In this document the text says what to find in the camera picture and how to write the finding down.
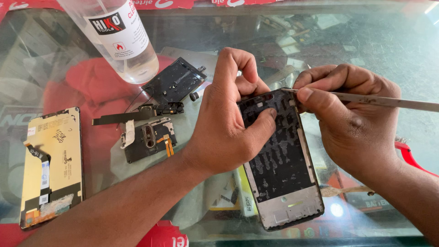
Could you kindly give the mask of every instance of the barcode sticker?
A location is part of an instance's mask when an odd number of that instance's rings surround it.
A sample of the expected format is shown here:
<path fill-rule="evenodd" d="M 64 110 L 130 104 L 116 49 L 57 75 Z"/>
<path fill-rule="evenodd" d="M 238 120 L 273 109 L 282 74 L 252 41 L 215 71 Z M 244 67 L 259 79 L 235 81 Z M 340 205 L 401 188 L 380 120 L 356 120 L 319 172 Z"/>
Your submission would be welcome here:
<path fill-rule="evenodd" d="M 40 189 L 49 187 L 49 161 L 41 163 L 41 186 Z"/>
<path fill-rule="evenodd" d="M 40 196 L 40 205 L 49 202 L 49 194 Z"/>

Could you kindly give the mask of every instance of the plastic bottle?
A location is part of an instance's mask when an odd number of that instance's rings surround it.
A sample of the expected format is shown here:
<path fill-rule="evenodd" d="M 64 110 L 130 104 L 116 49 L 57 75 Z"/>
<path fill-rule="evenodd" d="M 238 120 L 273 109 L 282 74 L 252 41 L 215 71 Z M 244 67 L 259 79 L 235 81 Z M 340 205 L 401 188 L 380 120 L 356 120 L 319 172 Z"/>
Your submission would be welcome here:
<path fill-rule="evenodd" d="M 157 55 L 132 0 L 57 1 L 126 82 L 156 75 Z"/>

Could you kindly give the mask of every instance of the forearm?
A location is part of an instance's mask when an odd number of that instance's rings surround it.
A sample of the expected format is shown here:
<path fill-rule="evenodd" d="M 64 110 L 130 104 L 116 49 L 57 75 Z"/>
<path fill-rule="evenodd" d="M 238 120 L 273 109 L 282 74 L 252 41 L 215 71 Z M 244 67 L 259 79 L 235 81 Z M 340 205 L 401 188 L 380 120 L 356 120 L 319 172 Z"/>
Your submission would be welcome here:
<path fill-rule="evenodd" d="M 359 177 L 391 203 L 435 246 L 439 246 L 439 178 L 396 158 Z"/>
<path fill-rule="evenodd" d="M 182 151 L 85 200 L 22 245 L 135 246 L 178 200 L 208 177 L 192 170 Z"/>

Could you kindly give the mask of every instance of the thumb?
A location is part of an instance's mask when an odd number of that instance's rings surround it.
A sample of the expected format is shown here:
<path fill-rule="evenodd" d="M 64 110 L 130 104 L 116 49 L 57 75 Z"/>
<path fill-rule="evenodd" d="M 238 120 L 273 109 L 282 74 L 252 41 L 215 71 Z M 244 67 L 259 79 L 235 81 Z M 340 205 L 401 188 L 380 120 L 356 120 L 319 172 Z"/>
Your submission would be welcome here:
<path fill-rule="evenodd" d="M 262 149 L 268 139 L 273 135 L 276 130 L 277 112 L 274 108 L 268 108 L 263 110 L 256 121 L 247 127 L 244 131 L 244 136 L 255 149 L 255 155 Z"/>
<path fill-rule="evenodd" d="M 342 120 L 352 117 L 352 112 L 330 92 L 302 87 L 297 92 L 297 99 L 331 127 L 339 127 L 342 125 Z"/>

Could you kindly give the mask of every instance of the table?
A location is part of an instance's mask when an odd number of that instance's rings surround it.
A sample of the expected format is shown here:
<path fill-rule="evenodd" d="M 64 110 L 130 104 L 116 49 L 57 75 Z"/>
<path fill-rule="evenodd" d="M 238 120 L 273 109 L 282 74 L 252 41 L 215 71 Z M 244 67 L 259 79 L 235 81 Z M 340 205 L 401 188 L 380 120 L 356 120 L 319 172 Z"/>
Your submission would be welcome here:
<path fill-rule="evenodd" d="M 182 54 L 195 67 L 205 65 L 211 81 L 217 51 L 229 46 L 253 53 L 263 79 L 288 65 L 294 67 L 294 79 L 307 65 L 352 63 L 396 82 L 405 99 L 439 102 L 435 84 L 439 76 L 439 7 L 434 6 L 426 0 L 313 0 L 225 8 L 199 1 L 192 9 L 139 14 L 155 51 L 161 54 L 161 69 Z M 0 23 L 0 44 L 0 223 L 18 223 L 25 154 L 22 142 L 27 122 L 43 113 L 81 108 L 86 197 L 166 158 L 162 152 L 128 164 L 119 148 L 122 130 L 113 125 L 89 125 L 91 118 L 121 113 L 139 88 L 112 74 L 67 14 L 54 9 L 10 11 Z M 280 47 L 290 44 L 294 48 Z M 176 151 L 189 140 L 201 103 L 189 98 L 183 102 L 185 113 L 171 116 Z M 315 117 L 305 113 L 302 123 L 319 183 L 338 188 L 357 185 L 357 180 L 327 156 Z M 439 158 L 437 123 L 437 113 L 401 109 L 397 131 L 410 139 L 416 161 L 434 173 L 439 173 L 435 162 Z M 365 193 L 324 198 L 322 217 L 265 232 L 257 215 L 243 216 L 239 199 L 235 204 L 221 199 L 239 187 L 236 174 L 219 174 L 201 183 L 164 219 L 180 226 L 191 245 L 203 246 L 223 240 L 334 246 L 383 239 L 392 244 L 410 239 L 409 244 L 416 244 L 421 240 L 416 238 L 421 233 L 385 199 Z"/>

